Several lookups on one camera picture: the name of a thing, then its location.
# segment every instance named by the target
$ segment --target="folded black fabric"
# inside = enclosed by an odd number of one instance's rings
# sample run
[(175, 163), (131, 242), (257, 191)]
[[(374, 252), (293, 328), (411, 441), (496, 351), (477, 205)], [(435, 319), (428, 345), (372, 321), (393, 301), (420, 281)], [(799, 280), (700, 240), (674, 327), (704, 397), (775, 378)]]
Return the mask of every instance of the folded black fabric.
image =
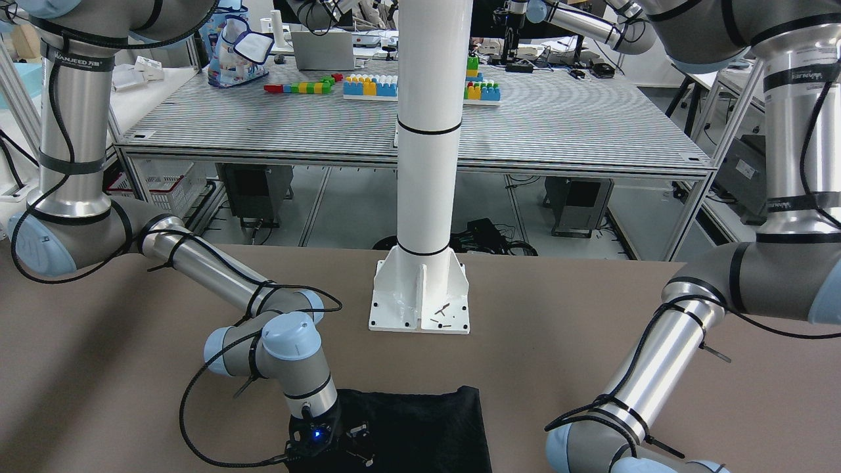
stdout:
[(462, 386), (440, 396), (339, 390), (341, 421), (363, 422), (373, 440), (373, 465), (329, 454), (288, 465), (292, 473), (490, 473), (479, 390)]

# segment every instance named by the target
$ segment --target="slatted metal tabletop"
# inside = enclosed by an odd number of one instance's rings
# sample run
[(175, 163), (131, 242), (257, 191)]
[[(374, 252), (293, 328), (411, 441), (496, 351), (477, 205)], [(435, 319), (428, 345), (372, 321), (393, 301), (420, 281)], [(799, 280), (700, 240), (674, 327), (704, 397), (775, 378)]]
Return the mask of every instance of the slatted metal tabletop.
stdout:
[[(370, 61), (361, 73), (397, 74)], [(467, 171), (664, 177), (701, 180), (713, 169), (701, 149), (624, 77), (575, 80), (564, 70), (506, 73), (500, 107), (465, 106), (459, 168)], [(270, 75), (221, 90), (199, 73), (125, 134), (131, 157), (396, 167), (395, 102), (270, 94), (266, 83), (318, 80), (294, 59)]]

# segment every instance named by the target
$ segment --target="brown tabletop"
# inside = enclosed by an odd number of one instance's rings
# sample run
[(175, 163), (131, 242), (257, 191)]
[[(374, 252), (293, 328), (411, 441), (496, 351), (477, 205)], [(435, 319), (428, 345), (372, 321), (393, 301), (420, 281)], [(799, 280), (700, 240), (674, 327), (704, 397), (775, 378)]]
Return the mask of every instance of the brown tabletop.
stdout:
[[(679, 267), (462, 255), (472, 333), (370, 332), (379, 252), (225, 247), (277, 281), (312, 284), (345, 310), (320, 324), (338, 387), (443, 393), (480, 389), (495, 471), (549, 471), (543, 425), (601, 393)], [(0, 243), (0, 471), (220, 471), (181, 440), (177, 412), (204, 340), (240, 316), (189, 279), (132, 255), (75, 284), (42, 286)], [(829, 332), (767, 321), (800, 332)], [(735, 317), (699, 352), (652, 434), (688, 459), (734, 473), (828, 472), (841, 465), (841, 342), (803, 342)], [(277, 383), (208, 375), (188, 405), (205, 453), (255, 461), (283, 450), (288, 411)]]

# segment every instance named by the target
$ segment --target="white basket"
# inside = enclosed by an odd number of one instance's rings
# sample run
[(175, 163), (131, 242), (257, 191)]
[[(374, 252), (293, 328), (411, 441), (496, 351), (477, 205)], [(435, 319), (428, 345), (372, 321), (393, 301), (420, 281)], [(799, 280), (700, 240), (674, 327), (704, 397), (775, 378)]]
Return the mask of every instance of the white basket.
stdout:
[[(207, 185), (207, 178), (193, 162), (145, 159), (138, 161), (137, 165), (141, 176), (145, 177), (152, 203), (177, 217), (187, 214)], [(135, 196), (125, 173), (120, 173), (106, 192), (125, 197)]]

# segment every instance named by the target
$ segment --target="computer monitor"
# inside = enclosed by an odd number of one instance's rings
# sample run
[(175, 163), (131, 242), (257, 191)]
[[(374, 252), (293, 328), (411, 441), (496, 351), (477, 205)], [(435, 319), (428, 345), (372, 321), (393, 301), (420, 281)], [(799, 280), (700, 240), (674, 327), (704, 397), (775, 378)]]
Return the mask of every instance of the computer monitor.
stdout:
[[(301, 24), (301, 20), (298, 18), (298, 15), (295, 14), (294, 10), (292, 10), (292, 7), (289, 6), (286, 0), (273, 0), (273, 2), (274, 9), (280, 10), (280, 16), (283, 18), (283, 22), (285, 24)], [(339, 23), (334, 24), (333, 27), (353, 30), (353, 12), (343, 14)]]
[[(563, 0), (565, 3), (572, 3), (576, 6), (580, 2)], [(604, 0), (590, 0), (591, 13), (602, 17), (605, 14), (606, 4)], [(494, 24), (494, 10), (505, 6), (505, 0), (473, 0), (473, 19), (470, 22), (470, 36), (474, 38), (501, 38), (505, 37), (505, 28)], [(521, 40), (537, 40), (543, 38), (560, 38), (563, 36), (574, 36), (575, 33), (567, 29), (559, 28), (546, 22), (532, 23), (526, 20), (526, 24), (520, 30)]]

